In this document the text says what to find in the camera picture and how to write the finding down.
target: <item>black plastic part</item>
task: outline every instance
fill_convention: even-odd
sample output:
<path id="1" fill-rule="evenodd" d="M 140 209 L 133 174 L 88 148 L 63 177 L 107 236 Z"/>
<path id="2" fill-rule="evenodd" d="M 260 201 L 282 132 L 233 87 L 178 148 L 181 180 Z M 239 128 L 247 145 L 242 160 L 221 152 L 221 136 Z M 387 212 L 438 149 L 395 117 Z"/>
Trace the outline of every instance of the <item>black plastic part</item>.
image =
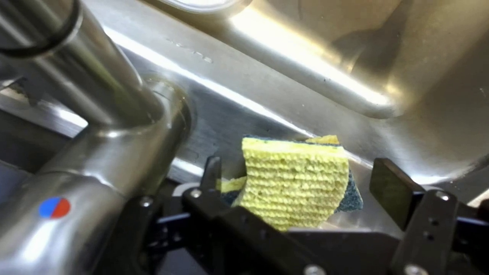
<path id="1" fill-rule="evenodd" d="M 395 253 L 392 270 L 412 264 L 430 275 L 444 275 L 451 258 L 459 200 L 444 191 L 428 191 Z"/>
<path id="2" fill-rule="evenodd" d="M 329 273 L 387 273 L 398 238 L 376 232 L 289 232 L 329 265 Z"/>
<path id="3" fill-rule="evenodd" d="M 370 191 L 401 229 L 407 229 L 425 194 L 424 187 L 389 158 L 375 160 Z"/>
<path id="4" fill-rule="evenodd" d="M 329 275 L 489 273 L 485 207 L 465 206 L 445 191 L 425 192 L 390 160 L 378 160 L 372 177 L 381 204 L 407 227 L 402 239 L 375 232 L 279 232 L 222 200 L 221 158 L 210 157 L 201 186 L 178 203 L 181 212 L 156 218 L 156 203 L 127 203 L 95 273 L 155 273 L 164 255 L 179 247 L 213 275 L 305 275 L 309 265 Z"/>
<path id="5" fill-rule="evenodd" d="M 153 221 L 159 204 L 150 197 L 130 200 L 112 232 L 100 258 L 95 275 L 149 275 L 156 270 L 147 255 L 147 238 L 155 229 Z"/>

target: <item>shiny metal surface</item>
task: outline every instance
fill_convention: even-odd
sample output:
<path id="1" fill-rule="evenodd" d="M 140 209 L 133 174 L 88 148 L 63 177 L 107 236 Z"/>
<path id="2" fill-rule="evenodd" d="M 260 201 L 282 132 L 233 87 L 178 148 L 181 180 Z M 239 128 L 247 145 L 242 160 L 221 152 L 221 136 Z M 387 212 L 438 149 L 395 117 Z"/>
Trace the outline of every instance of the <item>shiny metal surface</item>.
<path id="1" fill-rule="evenodd" d="M 85 3 L 124 48 L 143 82 L 164 77 L 193 99 L 193 131 L 169 172 L 178 181 L 199 181 L 205 158 L 214 152 L 224 155 L 225 177 L 243 175 L 243 136 L 302 139 L 338 134 L 350 152 L 352 174 L 366 207 L 340 212 L 332 223 L 399 235 L 369 192 L 375 157 L 393 158 L 424 184 L 456 181 L 451 186 L 457 186 L 459 194 L 474 187 L 474 181 L 465 178 L 473 178 L 473 171 L 488 163 L 489 77 L 485 71 L 489 58 L 485 51 L 489 36 L 483 30 L 486 16 L 482 13 L 488 7 L 483 1 L 262 0 L 233 12 L 199 13 L 198 9 L 192 15 L 153 0 Z M 247 10 L 242 21 L 253 22 L 247 19 L 254 18 L 251 7 L 260 10 L 266 22 L 248 30 L 231 27 L 231 16 L 239 16 L 240 10 Z M 402 26 L 402 18 L 407 19 L 405 30 L 398 35 L 395 30 Z M 294 51 L 286 48 L 294 55 L 285 56 L 285 48 L 274 51 L 263 45 L 259 41 L 263 33 L 257 41 L 251 39 L 257 32 L 283 35 L 279 41 L 294 45 Z M 317 41 L 314 48 L 321 55 L 302 53 L 300 48 L 309 48 L 305 36 Z M 323 87 L 321 77 L 311 71 L 314 64 L 324 65 L 318 56 L 332 64 L 328 74 L 341 71 L 328 77 L 324 85 L 332 90 L 314 87 Z M 294 59 L 312 65 L 297 65 Z M 340 81 L 340 90 L 335 90 L 335 81 Z M 361 94 L 343 91 L 352 87 L 352 81 L 375 93 L 363 88 Z M 54 102 L 42 100 L 36 108 L 22 105 L 13 96 L 0 99 L 2 108 L 66 136 L 83 128 L 83 122 L 74 119 L 77 116 L 60 114 Z M 480 174 L 479 189 L 489 187 L 483 178 L 486 175 Z"/>
<path id="2" fill-rule="evenodd" d="M 71 212 L 40 216 L 39 207 L 49 197 L 68 198 Z M 36 175 L 2 212 L 0 273 L 89 273 L 124 200 L 94 177 Z"/>
<path id="3" fill-rule="evenodd" d="M 138 125 L 158 119 L 158 103 L 144 93 L 140 76 L 112 41 L 100 35 L 100 24 L 85 7 L 74 16 L 74 30 L 62 45 L 22 58 L 8 51 L 5 61 L 92 123 Z"/>
<path id="4" fill-rule="evenodd" d="M 20 9 L 25 1 L 10 4 Z M 159 77 L 141 84 L 97 19 L 81 3 L 75 6 L 78 13 L 66 18 L 74 19 L 69 32 L 48 48 L 0 48 L 2 59 L 28 77 L 28 91 L 45 88 L 89 122 L 0 207 L 0 273 L 89 273 L 124 201 L 156 192 L 190 128 L 185 94 Z M 33 35 L 11 21 L 0 21 L 0 29 Z M 10 88 L 2 93 L 14 110 L 26 99 Z M 66 108 L 48 110 L 83 126 Z M 66 198 L 69 213 L 45 216 L 40 207 L 49 198 Z"/>
<path id="5" fill-rule="evenodd" d="M 77 13 L 77 0 L 0 1 L 0 48 L 37 50 L 57 39 Z"/>
<path id="6" fill-rule="evenodd" d="M 383 119 L 438 90 L 489 30 L 485 0 L 262 0 L 231 15 L 147 1 L 329 99 Z M 459 77 L 482 76 L 477 64 L 486 59 L 480 55 Z"/>

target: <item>metal tube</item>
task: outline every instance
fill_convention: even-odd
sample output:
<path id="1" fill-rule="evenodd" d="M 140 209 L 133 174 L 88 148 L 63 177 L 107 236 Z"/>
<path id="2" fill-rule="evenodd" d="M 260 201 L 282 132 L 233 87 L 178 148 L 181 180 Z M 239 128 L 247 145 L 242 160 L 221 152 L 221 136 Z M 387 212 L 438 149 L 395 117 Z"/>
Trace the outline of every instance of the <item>metal tube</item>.
<path id="1" fill-rule="evenodd" d="M 4 0 L 0 3 L 0 9 L 8 6 L 10 13 L 22 13 L 30 6 L 28 3 L 37 3 L 37 0 Z M 39 24 L 40 29 L 36 29 L 34 21 L 25 16 L 0 19 L 0 33 L 10 33 L 10 36 L 7 35 L 10 38 L 7 45 L 17 41 L 16 48 L 0 50 L 4 58 L 17 71 L 49 90 L 91 123 L 126 126 L 156 120 L 161 110 L 155 97 L 143 91 L 138 73 L 94 16 L 78 4 L 72 4 L 77 9 L 60 9 L 57 6 L 71 6 L 68 4 L 71 1 L 49 0 L 48 3 L 51 4 L 43 6 L 43 13 L 71 12 L 69 15 L 60 15 L 66 19 L 65 24 L 60 19 L 51 19 L 48 15 L 37 16 L 37 19 L 48 21 Z M 59 39 L 49 41 L 49 47 L 39 38 L 46 29 L 48 36 L 59 36 Z"/>
<path id="2" fill-rule="evenodd" d="M 0 53 L 89 126 L 0 209 L 0 273 L 91 273 L 124 201 L 161 184 L 190 111 L 172 85 L 143 85 L 80 1 L 42 3 L 0 0 Z"/>

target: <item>chrome pipe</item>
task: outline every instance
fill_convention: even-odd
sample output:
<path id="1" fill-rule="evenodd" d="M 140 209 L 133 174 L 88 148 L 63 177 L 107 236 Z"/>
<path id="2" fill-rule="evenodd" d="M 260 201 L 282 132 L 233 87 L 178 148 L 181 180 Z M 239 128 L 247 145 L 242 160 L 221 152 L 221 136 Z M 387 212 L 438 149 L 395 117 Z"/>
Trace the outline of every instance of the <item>chrome pipe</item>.
<path id="1" fill-rule="evenodd" d="M 164 180 L 188 132 L 187 99 L 143 84 L 78 0 L 0 10 L 2 61 L 89 122 L 0 209 L 0 273 L 91 273 L 124 201 Z"/>
<path id="2" fill-rule="evenodd" d="M 71 12 L 65 18 L 65 24 L 59 24 L 57 30 L 48 35 L 57 36 L 49 41 L 39 41 L 39 32 L 43 32 L 45 24 L 39 24 L 39 32 L 31 27 L 11 27 L 16 26 L 16 18 L 0 19 L 0 33 L 5 33 L 8 41 L 28 41 L 30 45 L 19 45 L 5 50 L 0 44 L 0 51 L 5 53 L 7 61 L 22 71 L 31 81 L 39 82 L 46 90 L 72 108 L 75 113 L 88 119 L 91 123 L 100 125 L 140 125 L 150 123 L 161 116 L 159 106 L 155 99 L 144 91 L 138 73 L 133 70 L 120 48 L 104 35 L 101 26 L 95 18 L 77 4 L 74 9 L 63 9 Z M 66 6 L 71 1 L 49 0 L 51 6 Z M 28 3 L 39 3 L 33 0 L 22 1 L 2 1 L 10 7 L 10 13 L 22 13 Z M 42 9 L 45 13 L 57 13 L 59 7 L 51 10 Z M 33 26 L 26 16 L 19 16 L 20 26 Z"/>

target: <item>red and blue dot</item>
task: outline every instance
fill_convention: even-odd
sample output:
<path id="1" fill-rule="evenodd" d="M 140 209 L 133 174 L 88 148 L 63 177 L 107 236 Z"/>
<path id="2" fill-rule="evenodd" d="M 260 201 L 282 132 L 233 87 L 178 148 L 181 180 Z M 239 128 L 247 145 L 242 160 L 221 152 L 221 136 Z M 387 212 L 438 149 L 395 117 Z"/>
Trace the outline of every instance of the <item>red and blue dot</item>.
<path id="1" fill-rule="evenodd" d="M 71 201 L 65 197 L 51 197 L 40 204 L 39 215 L 43 218 L 62 218 L 71 212 Z"/>

